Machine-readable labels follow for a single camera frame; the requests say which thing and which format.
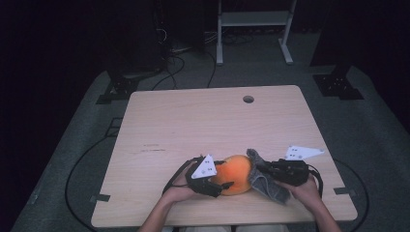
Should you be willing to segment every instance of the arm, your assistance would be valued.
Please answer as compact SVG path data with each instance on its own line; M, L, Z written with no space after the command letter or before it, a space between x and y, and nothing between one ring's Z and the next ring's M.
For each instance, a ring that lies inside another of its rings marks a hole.
M306 183L298 187L290 186L285 183L278 183L278 185L289 189L293 196L305 205L305 207L313 214L317 226L319 227L319 231L341 232L335 219L320 198L319 192L317 191L317 185L312 175L309 176Z
M184 186L187 184L185 174L189 169L187 167L174 181L175 186ZM166 217L172 206L179 201L184 201L195 195L195 192L188 187L171 187L167 190L157 202L150 215L139 227L138 232L157 232L162 231Z

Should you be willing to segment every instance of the wooden table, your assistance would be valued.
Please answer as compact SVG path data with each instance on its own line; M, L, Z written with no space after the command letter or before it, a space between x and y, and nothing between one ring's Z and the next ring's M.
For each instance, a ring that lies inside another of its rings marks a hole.
M136 92L132 94L92 218L96 227L139 226L165 184L186 161L215 160L255 149L264 160L284 158L289 145L325 150L306 159L324 181L323 200L336 220L353 220L348 194L297 86ZM166 225L260 224L312 221L296 199L279 205L255 190L177 203Z

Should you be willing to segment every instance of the hand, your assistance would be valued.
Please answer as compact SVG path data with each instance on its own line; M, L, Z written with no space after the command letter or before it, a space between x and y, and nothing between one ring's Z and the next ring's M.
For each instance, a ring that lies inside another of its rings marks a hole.
M311 174L309 174L307 182L301 186L294 187L281 182L277 182L277 184L290 190L293 196L301 201L309 211L322 204L316 182Z
M293 196L305 205L315 217L319 231L341 232L340 227L320 198L316 182L311 174L309 174L307 182L301 186L294 187L280 182L277 184L290 190Z
M192 165L193 163L188 165L187 168L185 168L184 171L182 171L181 174L172 183L174 186L178 186L178 187L169 188L163 194L162 198L172 203L175 203L178 201L188 200L194 195L196 195L196 193L187 186L188 183L187 183L187 179L185 178L185 174L187 173L188 169L190 169Z

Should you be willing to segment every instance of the gray carpet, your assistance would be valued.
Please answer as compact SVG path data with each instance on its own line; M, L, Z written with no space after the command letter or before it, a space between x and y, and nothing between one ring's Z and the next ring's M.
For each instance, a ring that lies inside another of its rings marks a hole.
M309 66L318 37L319 34L309 33L290 35L288 45L295 61L293 66L284 63L278 35L255 36L251 43L225 46L224 65L216 68L210 87L298 85L331 154L341 161L336 162L337 168L352 190L359 212L356 220L341 222L342 229L351 231L366 218L358 231L408 231L410 136L376 93L368 76L356 68L352 68L347 77L364 100L322 97L312 75L329 73L333 67ZM215 56L214 45L207 46L206 50ZM188 52L179 57L184 59L185 66L174 75L176 87L206 88L214 69L211 56ZM179 59L169 59L168 68L172 73L181 65ZM162 72L142 80L137 91L150 91L165 76L167 73ZM95 207L93 196L100 191L115 143L114 136L104 137L111 122L113 127L108 133L116 132L121 120L113 119L123 117L127 107L127 101L96 104L108 82L103 72L90 86L13 231L89 231L66 206L65 186L73 166L84 155L73 171L67 196L78 218L90 225ZM156 90L173 88L174 83L168 78ZM366 191L360 180L368 192L368 212ZM290 231L315 231L313 223L289 224L288 227ZM98 230L135 231L136 228Z

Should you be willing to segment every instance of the orange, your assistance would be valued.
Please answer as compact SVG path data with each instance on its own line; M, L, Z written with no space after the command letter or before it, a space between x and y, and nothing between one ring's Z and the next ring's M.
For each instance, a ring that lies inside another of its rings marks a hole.
M211 182L222 185L233 182L233 186L224 189L222 195L236 195L250 189L248 176L251 170L250 159L244 155L234 155L224 160L223 164L216 165L217 175L211 178Z

